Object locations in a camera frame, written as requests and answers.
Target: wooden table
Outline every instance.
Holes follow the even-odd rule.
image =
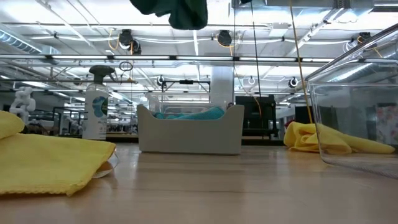
[[[1,223],[397,223],[398,181],[318,154],[243,147],[241,156],[140,154],[72,197],[3,195]]]

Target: ceiling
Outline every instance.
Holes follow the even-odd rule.
[[[142,49],[142,55],[192,55],[192,56],[234,56],[239,57],[296,57],[294,32],[290,14],[285,11],[260,10],[254,17],[230,8],[231,0],[207,0],[208,26],[202,30],[175,30],[169,26],[168,16],[142,15],[129,0],[51,0],[51,10],[35,0],[2,0],[0,22],[32,45],[51,46],[62,55],[129,55],[117,46],[115,39],[121,29],[131,29]],[[360,17],[339,17],[322,24],[330,9],[318,9],[314,13],[298,13],[295,16],[297,38],[310,35],[307,43],[299,49],[304,58],[336,58],[343,54],[346,43],[360,32],[377,34],[398,22],[398,12],[375,11]],[[220,30],[229,30],[235,38],[233,49],[221,47],[214,37]],[[90,44],[82,41],[79,33]],[[194,39],[198,40],[197,48]],[[0,42],[1,54],[26,54]],[[13,60],[17,65],[28,67],[36,73],[28,73],[8,62],[0,64],[0,70],[8,78],[50,78],[54,73],[58,79],[70,80],[76,77],[90,80],[89,67],[49,64],[40,65],[40,60]],[[78,64],[74,60],[64,60]],[[114,90],[156,90],[156,79],[163,75],[166,80],[209,80],[212,76],[212,63],[183,63],[172,67],[137,66],[132,72],[125,72],[123,79],[133,77],[138,85],[131,83],[107,83]],[[307,76],[325,63],[308,63],[303,66],[303,76]],[[116,73],[122,75],[116,67]],[[296,63],[267,64],[258,68],[261,91],[294,91],[287,88],[287,80],[300,79]],[[258,91],[257,67],[253,63],[236,65],[236,76],[241,79],[246,91]],[[49,88],[85,89],[87,83],[76,86],[72,83],[49,84]],[[241,86],[235,78],[235,86]],[[170,88],[175,91],[203,90],[199,85],[179,85]]]

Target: spray bottle label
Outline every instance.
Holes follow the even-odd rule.
[[[108,116],[108,94],[101,91],[87,91],[83,139],[106,139]]]

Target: yellow cloth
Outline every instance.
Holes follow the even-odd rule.
[[[24,124],[3,111],[0,125],[0,134],[8,136],[0,139],[0,194],[72,195],[116,147],[103,141],[16,134]]]
[[[322,124],[317,124],[317,128],[321,149],[329,154],[352,152],[390,154],[395,151],[392,146],[349,136]],[[290,123],[286,130],[284,144],[291,151],[319,152],[315,124]]]

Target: white robot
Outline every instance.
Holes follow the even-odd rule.
[[[10,113],[19,115],[25,124],[29,123],[29,112],[36,109],[36,101],[30,98],[33,92],[31,87],[20,87],[15,93],[15,100],[10,107]]]

